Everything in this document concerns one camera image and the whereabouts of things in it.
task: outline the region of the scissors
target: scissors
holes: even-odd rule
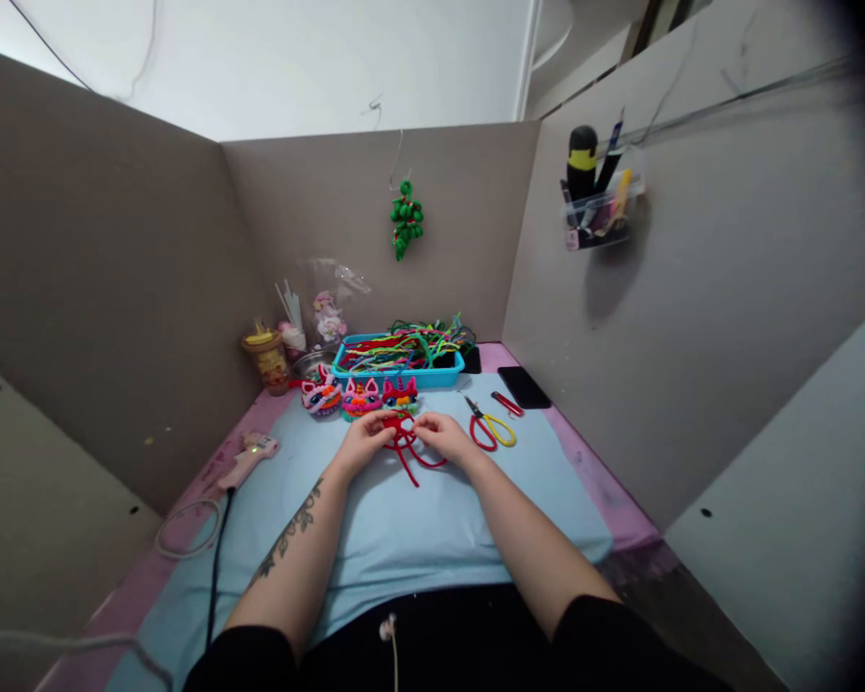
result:
[[[464,400],[468,403],[468,406],[471,407],[471,439],[473,439],[478,447],[487,452],[496,452],[497,451],[497,442],[500,442],[504,447],[512,447],[516,443],[516,433],[512,431],[512,428],[504,423],[499,418],[494,418],[491,415],[487,415],[485,413],[481,413],[481,410],[478,408],[478,405],[473,401],[468,399],[467,394],[462,394]],[[483,433],[490,439],[490,445],[485,445],[478,440],[477,435],[474,430],[474,426],[477,425]],[[497,432],[497,429],[494,427],[495,425],[503,428],[510,435],[509,440],[504,440],[500,437],[500,434]]]

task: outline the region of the red pipe cleaner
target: red pipe cleaner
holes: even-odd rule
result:
[[[383,423],[386,428],[393,428],[397,432],[394,435],[394,439],[391,440],[391,444],[384,445],[385,449],[394,450],[397,452],[397,456],[400,457],[401,463],[404,464],[404,470],[407,471],[407,475],[410,476],[410,480],[413,481],[413,485],[415,487],[419,487],[420,484],[413,477],[413,474],[410,473],[410,467],[407,466],[407,460],[404,458],[404,455],[401,453],[403,449],[409,449],[410,453],[413,455],[417,461],[420,462],[421,465],[426,466],[427,468],[438,468],[442,466],[444,463],[448,461],[447,458],[442,459],[438,463],[430,464],[427,461],[424,461],[420,457],[416,455],[416,452],[413,451],[413,443],[416,441],[416,432],[413,430],[406,431],[404,430],[404,420],[409,418],[411,421],[413,420],[413,416],[411,416],[406,411],[398,411],[396,416],[391,416],[390,418],[384,418]]]

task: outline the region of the light blue mat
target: light blue mat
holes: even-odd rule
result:
[[[536,505],[596,562],[612,547],[599,510],[564,457],[541,411],[510,420],[490,392],[508,392],[498,375],[462,375],[458,386],[482,411],[515,430],[514,447],[500,446],[493,458]],[[467,427],[471,411],[454,390],[420,393],[421,412],[448,413]],[[348,424],[338,415],[316,421],[297,403],[276,421],[281,443],[275,458],[260,463],[237,491],[221,548],[215,632],[219,632],[262,562],[266,551],[310,492],[339,447]],[[417,454],[430,461],[433,451]],[[421,467],[411,459],[413,487],[396,453],[382,450],[350,489],[330,588],[311,644],[369,608],[417,591],[463,584],[510,581],[493,544],[474,490],[449,463]],[[200,535],[208,535],[211,525]],[[213,551],[185,560],[174,571],[141,626],[139,638],[164,667],[177,689],[205,649]],[[134,656],[116,668],[108,690],[151,689],[153,680]]]

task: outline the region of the arm tattoo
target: arm tattoo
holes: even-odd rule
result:
[[[288,550],[288,538],[293,536],[295,532],[300,531],[304,533],[308,529],[308,524],[314,523],[314,515],[310,513],[310,509],[314,506],[317,498],[320,497],[320,483],[323,482],[323,477],[317,479],[317,483],[314,484],[314,488],[311,489],[305,501],[298,508],[298,511],[295,512],[295,515],[291,518],[291,521],[285,526],[282,530],[282,533],[279,534],[279,537],[276,538],[276,542],[272,544],[272,548],[269,549],[269,552],[266,554],[266,557],[262,559],[262,562],[259,564],[259,568],[253,575],[253,579],[250,581],[250,586],[253,586],[254,581],[257,579],[269,576],[269,570],[276,566],[276,552],[279,552],[279,559],[285,557],[285,551]]]

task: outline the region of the green pipe cleaner ornament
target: green pipe cleaner ornament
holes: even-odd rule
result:
[[[391,221],[397,224],[394,227],[394,257],[397,261],[404,258],[404,252],[410,245],[410,241],[423,234],[420,222],[423,220],[423,205],[412,199],[413,183],[405,180],[401,183],[401,196],[393,200],[394,209],[391,211]]]

